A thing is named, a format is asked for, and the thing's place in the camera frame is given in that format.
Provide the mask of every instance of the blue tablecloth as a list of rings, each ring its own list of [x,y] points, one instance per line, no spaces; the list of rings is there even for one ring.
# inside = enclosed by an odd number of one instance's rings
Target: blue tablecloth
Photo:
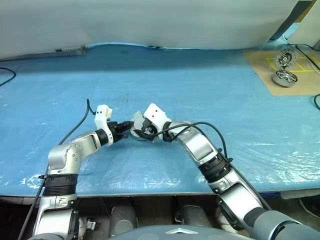
[[[7,61],[0,87],[0,195],[35,195],[48,153],[91,106],[130,120],[157,104],[175,121],[223,133],[233,164],[261,192],[320,186],[320,113],[311,96],[272,96],[239,50],[103,45],[86,55]],[[0,82],[5,75],[0,75]],[[89,115],[75,135],[95,130]],[[205,132],[217,147],[210,128]],[[79,195],[211,193],[183,147],[132,138],[82,164]]]

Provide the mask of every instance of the black power cable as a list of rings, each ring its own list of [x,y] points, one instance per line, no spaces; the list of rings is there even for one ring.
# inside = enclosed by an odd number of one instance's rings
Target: black power cable
[[[3,86],[3,85],[5,85],[5,84],[7,84],[8,82],[10,82],[12,79],[14,79],[15,77],[16,77],[16,72],[15,71],[13,71],[13,70],[11,70],[11,69],[9,69],[9,68],[6,68],[6,67],[0,67],[0,70],[7,70],[7,71],[9,71],[9,72],[11,72],[12,73],[12,77],[10,77],[8,80],[5,80],[5,81],[3,81],[3,82],[1,82],[0,83],[0,87],[1,86]]]
[[[172,130],[172,129],[181,128],[181,127],[186,127],[186,128],[184,128],[183,130],[181,130],[178,134],[181,134],[181,132],[183,132],[183,131],[185,131],[186,129],[192,127],[192,128],[197,129],[201,134],[203,134],[205,137],[207,137],[206,134],[204,133],[204,131],[201,130],[201,128],[199,128],[199,127],[197,127],[197,126],[195,126],[194,124],[191,124],[191,123],[178,124],[178,125],[169,127],[169,128],[167,128],[167,129],[165,129],[165,130],[159,131],[159,132],[157,132],[157,133],[148,134],[148,135],[144,135],[144,136],[141,136],[141,137],[144,138],[144,139],[152,140],[152,139],[154,139],[156,136],[158,136],[158,135],[160,135],[160,134],[167,134],[168,131],[170,131],[170,130]],[[142,131],[141,131],[141,130],[137,130],[137,129],[136,129],[136,130],[134,130],[134,132],[137,133],[138,136],[140,136],[140,135],[142,134]]]
[[[179,127],[184,127],[186,126],[184,129],[182,129],[180,132],[178,132],[173,138],[172,141],[175,140],[180,134],[182,134],[184,131],[186,131],[187,129],[193,127],[195,129],[197,129],[199,132],[201,132],[207,139],[208,141],[212,144],[212,142],[210,141],[210,139],[206,136],[206,134],[204,134],[204,132],[199,129],[196,125],[208,125],[211,128],[213,128],[217,134],[219,135],[222,145],[223,145],[223,150],[224,150],[224,156],[228,159],[228,155],[227,155],[227,146],[226,146],[226,142],[224,139],[224,136],[222,135],[222,133],[219,131],[218,128],[216,128],[213,124],[209,123],[209,122],[205,122],[205,121],[199,121],[199,122],[195,122],[193,124],[191,123],[186,123],[186,124],[179,124],[173,127],[169,127],[166,130],[160,131],[156,134],[153,134],[152,137],[163,134],[163,133],[167,133],[169,130],[175,129],[175,128],[179,128]],[[251,188],[251,190],[254,192],[254,194],[259,198],[260,202],[262,203],[262,205],[267,209],[267,210],[272,210],[272,208],[270,207],[270,205],[266,202],[266,200],[261,196],[261,194],[259,192],[257,192],[257,190],[254,188],[254,186],[252,186],[252,184],[239,172],[239,170],[237,170],[231,163],[230,163],[231,167],[234,169],[234,171],[243,179],[243,181]]]
[[[305,46],[305,47],[309,47],[311,48],[312,50],[315,50],[315,51],[320,51],[319,49],[315,49],[314,47],[308,45],[308,44],[293,44],[293,43],[288,43],[288,45],[293,45],[293,46]]]
[[[92,113],[92,115],[93,115],[93,116],[96,115],[96,112],[92,110],[90,104],[88,104],[88,105],[89,105],[89,111]]]
[[[320,110],[320,105],[317,103],[318,97],[320,97],[320,93],[314,96],[313,102],[314,102],[314,105],[316,106],[316,108]]]
[[[311,59],[311,57],[309,57],[307,54],[305,54],[296,44],[293,44],[293,45],[295,45],[295,48],[296,48],[306,59],[308,59],[308,60],[311,62],[311,64],[313,64],[313,65],[320,71],[320,66],[319,66],[318,64],[316,64],[316,62],[313,61],[313,60]],[[320,96],[320,93],[317,94],[317,95],[315,95],[314,98],[313,98],[313,102],[314,102],[315,107],[320,110],[320,105],[317,103],[317,98],[318,98],[319,96]]]
[[[86,111],[85,111],[85,114],[84,114],[83,118],[78,122],[77,125],[74,126],[74,128],[71,129],[71,131],[69,131],[69,132],[64,136],[64,138],[58,143],[58,145],[63,144],[64,141],[85,121],[85,119],[86,119],[87,116],[88,116],[89,109],[91,109],[91,107],[90,107],[89,99],[87,99],[87,100],[86,100]],[[37,193],[36,193],[36,195],[35,195],[35,197],[34,197],[34,200],[33,200],[33,202],[32,202],[32,205],[31,205],[30,209],[29,209],[29,212],[28,212],[28,214],[26,215],[26,218],[25,218],[25,220],[24,220],[24,223],[23,223],[23,225],[22,225],[22,228],[21,228],[21,230],[20,230],[20,233],[19,233],[19,236],[18,236],[18,239],[17,239],[17,240],[21,240],[22,237],[23,237],[23,235],[24,235],[24,232],[25,232],[25,230],[26,230],[26,227],[27,227],[27,224],[28,224],[29,219],[30,219],[30,217],[31,217],[31,214],[32,214],[32,212],[33,212],[34,209],[35,209],[35,206],[36,206],[36,204],[37,204],[38,198],[39,198],[39,196],[40,196],[40,194],[41,194],[41,191],[42,191],[42,189],[43,189],[43,187],[44,187],[44,185],[45,185],[46,177],[47,177],[47,173],[48,173],[48,169],[49,169],[49,165],[47,165],[47,167],[46,167],[44,177],[43,177],[43,179],[42,179],[42,181],[41,181],[41,184],[40,184],[40,187],[39,187],[39,189],[38,189],[38,191],[37,191]]]

